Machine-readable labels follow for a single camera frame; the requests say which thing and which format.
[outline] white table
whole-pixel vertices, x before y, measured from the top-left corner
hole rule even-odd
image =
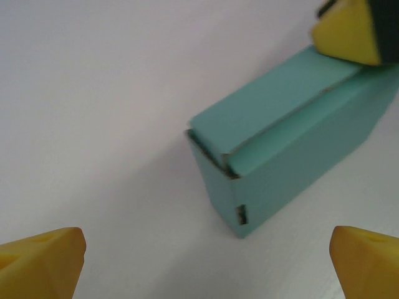
[[[87,239],[76,299],[343,298],[336,225],[399,235],[399,103],[247,239],[214,212],[187,121],[309,42],[318,0],[0,4],[0,243]]]

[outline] white surface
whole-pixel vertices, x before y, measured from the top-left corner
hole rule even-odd
[[[83,228],[76,299],[343,298],[335,225],[399,235],[399,104],[245,240],[186,122],[308,44],[318,0],[2,1],[0,243]]]

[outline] cardboard box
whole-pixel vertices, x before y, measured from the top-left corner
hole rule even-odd
[[[367,139],[398,78],[308,47],[195,116],[187,137],[214,208],[247,236]]]

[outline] teal box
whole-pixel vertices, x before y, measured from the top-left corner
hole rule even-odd
[[[240,237],[364,142],[395,98],[399,67],[310,46],[190,121],[212,205]]]

